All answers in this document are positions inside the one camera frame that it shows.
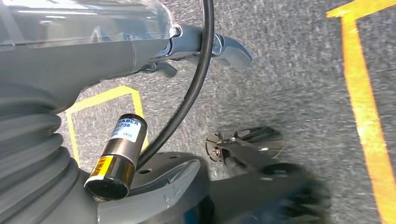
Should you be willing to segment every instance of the yellow painted line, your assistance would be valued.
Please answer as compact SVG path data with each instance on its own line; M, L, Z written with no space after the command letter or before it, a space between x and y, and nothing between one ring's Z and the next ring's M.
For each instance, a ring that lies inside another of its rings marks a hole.
M355 0L327 12L327 17L341 17L348 15L356 20L391 7L395 4L396 0Z
M344 76L383 224L396 224L396 185L356 20L392 5L396 0L356 0L327 13L342 17Z
M139 92L137 92L137 94L133 94L132 93L132 102L134 103L134 108L135 108L135 114L141 116L142 118L144 118L143 115L143 106L141 105L141 100L140 100L140 94ZM149 139L146 136L146 138L144 139L143 142L143 148L141 149L141 152L143 152L144 150L146 150L147 146L149 145Z
M74 133L73 118L71 117L71 113L66 112L66 119L67 119L67 126L69 128L73 158L77 162L77 164L80 165L80 156L78 155L76 134Z
M76 135L74 132L74 126L73 126L71 114L81 111L83 109L86 109L88 107L96 106L96 105L102 104L106 101L109 101L109 100L112 100L112 99L115 99L118 97L122 97L122 96L125 96L128 94L132 95L132 102L134 104L135 114L144 118L143 107L141 105L139 91L134 90L134 89L129 88L124 85L118 86L114 89L105 91L105 92L95 95L93 97L86 98L79 102L76 102L72 107L70 107L69 109L66 110L65 113L66 113L67 123L68 123L68 127L69 127L71 147L73 150L73 157L76 160L77 164L79 164L78 147L77 147ZM146 149L148 144L149 144L149 140L146 137L144 140L144 143L143 143L142 152Z
M139 92L137 90L134 90L132 88L122 85L122 86L118 86L114 89L107 90L107 91L100 93L98 95L95 95L93 97L83 99L79 102L76 102L72 107L67 109L67 112L75 113L75 112L81 111L85 108L88 108L91 106L96 106L96 105L102 104L106 101L109 101L109 100L112 100L112 99L115 99L118 97L122 97L127 94L132 94L132 96L135 95L135 98L139 98L139 101L140 101Z

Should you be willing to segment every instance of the cable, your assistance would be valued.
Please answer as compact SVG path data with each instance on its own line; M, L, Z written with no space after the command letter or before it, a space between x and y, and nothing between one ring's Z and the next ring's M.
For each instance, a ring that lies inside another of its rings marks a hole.
M157 135L156 139L152 141L140 155L136 169L139 170L146 164L147 161L160 150L165 142L175 132L180 123L182 123L188 111L191 109L195 100L201 91L204 84L206 74L209 69L210 60L212 57L213 39L214 39L214 7L213 0L202 0L203 11L203 27L202 27L202 43L201 54L199 57L197 69L195 70L194 78L191 85L184 96L180 106L176 109L173 116L169 119L168 123Z

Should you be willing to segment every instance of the sensor label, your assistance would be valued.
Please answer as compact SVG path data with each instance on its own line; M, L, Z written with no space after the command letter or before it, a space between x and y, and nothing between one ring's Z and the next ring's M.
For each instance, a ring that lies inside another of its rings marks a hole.
M101 157L96 163L95 168L91 172L90 177L88 178L88 180L85 182L84 185L86 185L86 183L88 183L89 181L103 180L109 170L112 160L113 160L112 155Z
M120 119L111 134L110 139L127 139L136 142L139 134L141 123L132 119Z

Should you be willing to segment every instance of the metal cylinder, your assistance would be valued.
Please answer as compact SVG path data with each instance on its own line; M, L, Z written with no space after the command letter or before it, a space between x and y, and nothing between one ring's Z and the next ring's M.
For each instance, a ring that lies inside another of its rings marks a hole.
M143 118L131 113L122 115L85 182L85 189L102 200L128 196L146 134Z

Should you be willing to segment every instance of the yellow warning label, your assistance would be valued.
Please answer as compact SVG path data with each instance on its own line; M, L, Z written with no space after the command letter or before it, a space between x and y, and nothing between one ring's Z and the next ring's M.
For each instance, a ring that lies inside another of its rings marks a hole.
M112 160L113 160L113 156L101 157L98 163L96 164L96 167L93 170L91 176L106 175Z

